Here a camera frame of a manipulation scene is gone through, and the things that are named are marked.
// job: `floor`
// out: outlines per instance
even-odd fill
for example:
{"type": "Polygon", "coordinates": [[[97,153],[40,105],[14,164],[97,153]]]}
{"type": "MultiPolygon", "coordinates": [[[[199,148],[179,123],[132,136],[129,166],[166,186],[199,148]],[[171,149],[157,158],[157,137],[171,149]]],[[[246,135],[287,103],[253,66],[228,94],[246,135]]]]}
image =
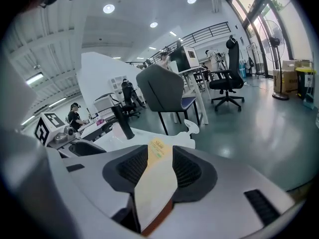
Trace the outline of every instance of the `floor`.
{"type": "MultiPolygon", "coordinates": [[[[193,136],[196,149],[245,162],[284,190],[308,183],[319,167],[318,110],[306,108],[295,95],[288,101],[274,99],[271,79],[252,77],[247,83],[233,94],[245,98],[242,112],[232,103],[215,112],[207,92],[202,93],[209,124],[202,123],[193,136]]],[[[212,98],[220,96],[219,91],[209,91],[212,98]]],[[[186,130],[170,114],[162,115],[169,135],[186,130]]],[[[141,117],[132,118],[130,126],[165,134],[156,112],[144,109],[141,117]]],[[[193,107],[188,117],[196,122],[193,107]]]]}

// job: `metal railing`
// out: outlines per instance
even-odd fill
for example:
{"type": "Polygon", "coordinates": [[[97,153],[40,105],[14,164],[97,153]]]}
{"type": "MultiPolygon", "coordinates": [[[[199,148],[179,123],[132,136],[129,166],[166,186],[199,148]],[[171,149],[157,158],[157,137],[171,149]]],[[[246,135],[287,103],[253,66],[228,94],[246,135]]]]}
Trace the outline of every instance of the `metal railing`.
{"type": "MultiPolygon", "coordinates": [[[[182,45],[187,46],[187,47],[193,47],[193,45],[196,43],[199,43],[201,41],[204,41],[204,40],[207,40],[210,38],[214,38],[214,37],[222,35],[222,34],[230,33],[230,32],[231,31],[229,29],[228,22],[219,23],[216,25],[212,25],[212,26],[203,28],[199,31],[196,31],[194,33],[191,33],[191,34],[183,37],[182,38],[182,40],[183,40],[182,45]]],[[[170,45],[164,47],[161,50],[166,51],[168,54],[172,53],[177,48],[176,42],[177,41],[171,43],[170,45]]],[[[152,57],[150,57],[152,64],[156,63],[160,60],[161,53],[162,53],[162,51],[159,51],[159,52],[155,53],[152,57]]]]}

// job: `black t-shirt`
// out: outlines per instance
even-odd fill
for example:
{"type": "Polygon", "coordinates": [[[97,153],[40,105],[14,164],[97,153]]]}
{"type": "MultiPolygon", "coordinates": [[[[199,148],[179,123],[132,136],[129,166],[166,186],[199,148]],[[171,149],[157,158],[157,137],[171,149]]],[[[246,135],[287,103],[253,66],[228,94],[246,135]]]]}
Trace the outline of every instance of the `black t-shirt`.
{"type": "Polygon", "coordinates": [[[76,120],[80,119],[80,116],[78,113],[74,111],[70,111],[68,115],[68,120],[71,122],[71,127],[73,127],[76,131],[80,128],[80,124],[76,122],[76,120]]]}

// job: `trash bin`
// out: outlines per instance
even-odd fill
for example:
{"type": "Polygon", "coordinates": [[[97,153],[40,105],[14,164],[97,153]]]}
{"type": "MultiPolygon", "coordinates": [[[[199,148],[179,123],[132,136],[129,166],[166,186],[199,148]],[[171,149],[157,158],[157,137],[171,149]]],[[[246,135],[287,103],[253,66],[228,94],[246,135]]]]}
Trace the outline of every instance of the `trash bin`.
{"type": "Polygon", "coordinates": [[[310,67],[297,67],[295,71],[297,72],[298,78],[298,96],[301,99],[304,99],[307,94],[307,90],[309,94],[313,95],[315,87],[313,72],[316,74],[316,71],[312,71],[310,67]]]}

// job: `recessed light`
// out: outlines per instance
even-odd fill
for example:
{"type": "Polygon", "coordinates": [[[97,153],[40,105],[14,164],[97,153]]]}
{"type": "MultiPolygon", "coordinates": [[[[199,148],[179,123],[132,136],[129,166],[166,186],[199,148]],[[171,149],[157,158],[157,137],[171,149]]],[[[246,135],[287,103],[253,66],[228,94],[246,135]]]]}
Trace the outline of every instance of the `recessed light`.
{"type": "Polygon", "coordinates": [[[187,0],[188,3],[192,4],[192,3],[195,3],[196,0],[187,0]]]}
{"type": "Polygon", "coordinates": [[[103,7],[103,12],[104,13],[112,13],[115,10],[115,6],[112,4],[107,4],[106,6],[103,7]]]}
{"type": "Polygon", "coordinates": [[[43,77],[43,74],[42,74],[42,73],[38,73],[38,74],[32,76],[30,79],[26,80],[26,83],[27,83],[28,85],[30,85],[30,84],[32,84],[33,82],[35,82],[35,81],[41,79],[42,77],[43,77]]]}
{"type": "Polygon", "coordinates": [[[49,107],[52,107],[52,106],[54,106],[54,105],[58,104],[59,102],[61,102],[61,101],[65,100],[65,99],[66,99],[66,98],[62,98],[62,99],[60,99],[59,101],[56,101],[55,103],[53,103],[53,104],[49,105],[49,107]]]}
{"type": "Polygon", "coordinates": [[[35,116],[32,115],[30,118],[28,118],[25,122],[23,122],[21,125],[24,125],[26,123],[28,123],[30,120],[32,120],[35,116]]]}
{"type": "Polygon", "coordinates": [[[150,27],[154,28],[154,27],[157,27],[158,23],[157,22],[153,22],[150,27]]]}

